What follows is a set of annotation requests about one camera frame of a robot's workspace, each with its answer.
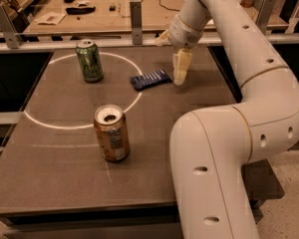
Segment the wooden desk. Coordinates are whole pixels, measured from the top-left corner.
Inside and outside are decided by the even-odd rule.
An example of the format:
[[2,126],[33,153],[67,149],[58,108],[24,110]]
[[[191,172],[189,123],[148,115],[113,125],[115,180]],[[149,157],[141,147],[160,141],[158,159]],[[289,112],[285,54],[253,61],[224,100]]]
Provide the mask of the wooden desk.
[[[66,13],[67,7],[76,5],[63,0],[51,0],[36,18],[48,12]],[[130,32],[130,0],[89,0],[91,6],[96,6],[94,13],[85,15],[67,15],[57,26],[38,25],[32,22],[25,32],[32,33],[67,33],[67,32]],[[170,9],[179,10],[183,4],[182,0],[162,0],[161,4]],[[116,11],[110,11],[110,5],[116,5]],[[256,20],[257,11],[247,8],[248,15]],[[145,32],[161,32],[168,28],[176,11],[167,10],[159,5],[159,0],[144,0],[142,2],[143,30]],[[272,15],[269,20],[268,30],[286,29],[288,24],[277,15]],[[208,24],[206,30],[215,31],[212,23]]]

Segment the green soda can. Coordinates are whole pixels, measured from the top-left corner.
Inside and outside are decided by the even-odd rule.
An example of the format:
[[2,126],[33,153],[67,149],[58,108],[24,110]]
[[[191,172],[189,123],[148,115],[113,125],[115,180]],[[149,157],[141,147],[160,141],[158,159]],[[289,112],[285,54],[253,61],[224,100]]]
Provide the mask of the green soda can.
[[84,80],[88,83],[99,81],[103,77],[98,46],[92,40],[82,40],[77,44],[77,55]]

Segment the white robotic arm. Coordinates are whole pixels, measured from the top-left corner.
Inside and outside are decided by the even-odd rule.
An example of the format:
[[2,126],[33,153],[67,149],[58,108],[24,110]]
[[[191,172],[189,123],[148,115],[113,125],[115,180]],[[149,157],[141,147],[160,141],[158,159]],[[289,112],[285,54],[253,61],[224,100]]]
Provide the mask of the white robotic arm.
[[[175,56],[190,54],[210,17],[243,100],[190,112],[172,130],[171,170],[183,235],[256,239],[241,165],[285,151],[299,140],[299,84],[237,0],[186,0],[168,31]],[[181,65],[182,58],[177,59]]]

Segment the can top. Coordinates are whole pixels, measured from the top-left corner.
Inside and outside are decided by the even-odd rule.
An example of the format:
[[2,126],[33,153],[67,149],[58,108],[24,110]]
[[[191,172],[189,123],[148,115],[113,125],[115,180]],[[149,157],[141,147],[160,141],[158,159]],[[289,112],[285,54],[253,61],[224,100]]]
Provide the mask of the can top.
[[123,111],[116,105],[105,105],[97,109],[94,119],[100,124],[114,124],[123,116]]
[[90,48],[90,47],[92,47],[92,46],[94,46],[94,45],[95,45],[95,43],[94,43],[93,40],[90,40],[90,39],[83,39],[83,40],[81,40],[81,41],[78,43],[77,47],[79,47],[79,48]]

